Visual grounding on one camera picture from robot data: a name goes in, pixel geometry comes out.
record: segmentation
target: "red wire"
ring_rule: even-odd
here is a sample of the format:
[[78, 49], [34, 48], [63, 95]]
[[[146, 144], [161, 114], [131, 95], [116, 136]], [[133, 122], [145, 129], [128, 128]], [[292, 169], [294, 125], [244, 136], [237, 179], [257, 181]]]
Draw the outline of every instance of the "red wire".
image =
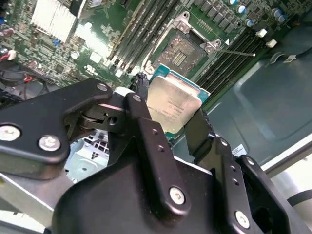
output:
[[0, 58], [0, 62], [2, 62], [2, 61], [5, 60], [5, 59], [8, 59], [9, 57], [10, 57], [10, 54], [3, 55], [3, 56]]

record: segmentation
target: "blue capacitor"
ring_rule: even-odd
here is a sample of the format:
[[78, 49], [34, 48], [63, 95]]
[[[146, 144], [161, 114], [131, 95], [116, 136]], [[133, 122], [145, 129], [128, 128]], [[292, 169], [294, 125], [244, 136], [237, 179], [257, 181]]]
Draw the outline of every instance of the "blue capacitor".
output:
[[244, 14], [245, 11], [246, 11], [246, 7], [241, 5], [241, 6], [238, 6], [237, 9], [236, 9], [237, 13], [239, 14]]
[[277, 21], [282, 23], [284, 22], [285, 20], [287, 19], [287, 16], [286, 15], [281, 15], [280, 17], [277, 18]]
[[59, 39], [54, 40], [54, 41], [53, 41], [53, 44], [54, 44], [55, 46], [58, 46], [58, 45], [60, 44], [60, 40], [59, 40]]
[[236, 5], [237, 4], [237, 0], [229, 0], [229, 5]]
[[246, 23], [246, 26], [247, 26], [247, 27], [252, 27], [253, 24], [254, 24], [254, 22], [253, 22], [251, 19], [246, 19], [246, 20], [245, 20], [245, 23]]

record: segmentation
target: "chip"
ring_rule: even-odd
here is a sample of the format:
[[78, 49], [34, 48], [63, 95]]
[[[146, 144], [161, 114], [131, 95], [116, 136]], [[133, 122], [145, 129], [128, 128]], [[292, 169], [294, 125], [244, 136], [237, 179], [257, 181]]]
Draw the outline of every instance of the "chip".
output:
[[64, 67], [62, 66], [62, 65], [60, 65], [60, 64], [57, 64], [56, 66], [55, 66], [55, 69], [54, 69], [56, 72], [58, 72], [58, 73], [63, 73], [63, 71], [64, 71]]

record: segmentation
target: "integrated circuit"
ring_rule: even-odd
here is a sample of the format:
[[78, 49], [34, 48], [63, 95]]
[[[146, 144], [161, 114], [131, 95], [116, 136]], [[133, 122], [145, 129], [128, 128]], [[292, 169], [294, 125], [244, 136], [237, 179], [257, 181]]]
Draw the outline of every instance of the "integrated circuit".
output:
[[188, 73], [206, 56], [205, 51], [183, 33], [177, 32], [156, 61], [154, 68], [164, 64], [182, 76]]
[[55, 71], [56, 71], [57, 73], [63, 73], [64, 67], [63, 67], [62, 65], [60, 65], [60, 64], [57, 64], [57, 65], [55, 66]]

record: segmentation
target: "white connector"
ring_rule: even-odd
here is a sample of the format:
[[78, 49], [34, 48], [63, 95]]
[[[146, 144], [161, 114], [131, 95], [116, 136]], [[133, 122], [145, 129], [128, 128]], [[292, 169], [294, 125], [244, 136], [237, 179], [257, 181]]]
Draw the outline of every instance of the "white connector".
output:
[[273, 48], [276, 46], [276, 44], [277, 44], [277, 41], [272, 39], [266, 43], [266, 46], [268, 46], [269, 48]]
[[10, 55], [7, 60], [13, 60], [16, 58], [16, 51], [15, 50], [9, 50], [8, 54]]
[[268, 31], [263, 28], [260, 31], [256, 32], [255, 35], [259, 38], [263, 38], [267, 33]]

